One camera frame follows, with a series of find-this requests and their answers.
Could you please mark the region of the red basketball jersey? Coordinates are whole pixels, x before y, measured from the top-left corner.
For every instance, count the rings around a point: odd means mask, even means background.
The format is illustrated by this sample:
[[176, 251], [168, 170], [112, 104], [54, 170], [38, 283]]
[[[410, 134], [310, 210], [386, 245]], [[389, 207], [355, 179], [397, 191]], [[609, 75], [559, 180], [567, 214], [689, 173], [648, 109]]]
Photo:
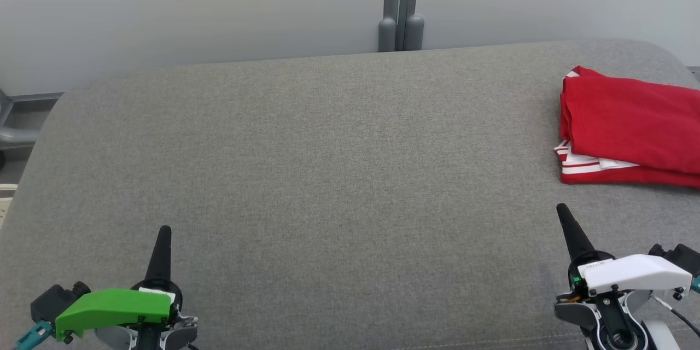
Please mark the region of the red basketball jersey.
[[700, 89], [628, 78], [563, 78], [566, 184], [662, 184], [700, 190]]

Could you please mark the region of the white laundry basket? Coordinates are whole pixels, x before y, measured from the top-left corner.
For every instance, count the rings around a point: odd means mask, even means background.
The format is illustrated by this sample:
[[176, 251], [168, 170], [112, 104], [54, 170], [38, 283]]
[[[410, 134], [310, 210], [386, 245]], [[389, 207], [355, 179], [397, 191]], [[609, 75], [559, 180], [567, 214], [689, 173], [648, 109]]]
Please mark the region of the white laundry basket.
[[7, 217], [18, 184], [0, 184], [0, 229]]

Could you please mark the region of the grey rounded post foot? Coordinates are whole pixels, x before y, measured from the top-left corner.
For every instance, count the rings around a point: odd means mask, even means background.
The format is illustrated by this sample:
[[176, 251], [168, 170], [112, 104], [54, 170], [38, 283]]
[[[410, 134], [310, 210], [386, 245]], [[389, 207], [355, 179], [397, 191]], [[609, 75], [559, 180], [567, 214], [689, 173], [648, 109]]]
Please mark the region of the grey rounded post foot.
[[422, 16], [414, 14], [407, 17], [404, 30], [404, 51], [422, 50], [424, 26], [425, 20]]
[[392, 53], [396, 51], [396, 21], [386, 17], [378, 23], [378, 52]]

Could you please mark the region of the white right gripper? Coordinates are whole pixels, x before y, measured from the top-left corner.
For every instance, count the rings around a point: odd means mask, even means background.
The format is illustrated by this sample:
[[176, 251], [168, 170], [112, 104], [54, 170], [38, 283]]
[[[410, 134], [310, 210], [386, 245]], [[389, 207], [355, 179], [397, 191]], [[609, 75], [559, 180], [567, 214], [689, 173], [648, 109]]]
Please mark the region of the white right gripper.
[[595, 250], [565, 203], [557, 214], [567, 243], [570, 292], [559, 295], [555, 316], [562, 321], [632, 321], [655, 291], [690, 289], [693, 276], [663, 257], [633, 254], [614, 258]]

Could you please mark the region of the grey metal frame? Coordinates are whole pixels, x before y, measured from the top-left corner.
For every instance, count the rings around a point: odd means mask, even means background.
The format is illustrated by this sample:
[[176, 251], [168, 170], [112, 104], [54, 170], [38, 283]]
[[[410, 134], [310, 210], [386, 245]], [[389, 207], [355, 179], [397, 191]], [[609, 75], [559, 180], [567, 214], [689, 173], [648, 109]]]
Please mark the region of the grey metal frame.
[[11, 115], [26, 115], [26, 123], [45, 120], [62, 95], [62, 92], [8, 95], [0, 89], [0, 150], [32, 146], [42, 128], [40, 124], [14, 126], [10, 121]]

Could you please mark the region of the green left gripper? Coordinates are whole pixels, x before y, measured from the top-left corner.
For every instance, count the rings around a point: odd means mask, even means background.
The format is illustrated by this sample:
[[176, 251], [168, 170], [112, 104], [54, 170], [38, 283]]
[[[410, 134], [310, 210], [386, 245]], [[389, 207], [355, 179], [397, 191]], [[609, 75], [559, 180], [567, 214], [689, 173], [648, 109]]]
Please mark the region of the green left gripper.
[[[145, 281], [134, 288], [110, 288], [85, 292], [79, 283], [78, 290], [61, 290], [60, 300], [66, 302], [55, 318], [56, 340], [63, 342], [68, 335], [83, 337], [87, 330], [109, 326], [157, 324], [165, 325], [174, 319], [175, 310], [183, 303], [183, 293], [171, 280], [172, 228], [159, 228], [153, 252], [148, 263]], [[148, 281], [167, 281], [164, 285]]]

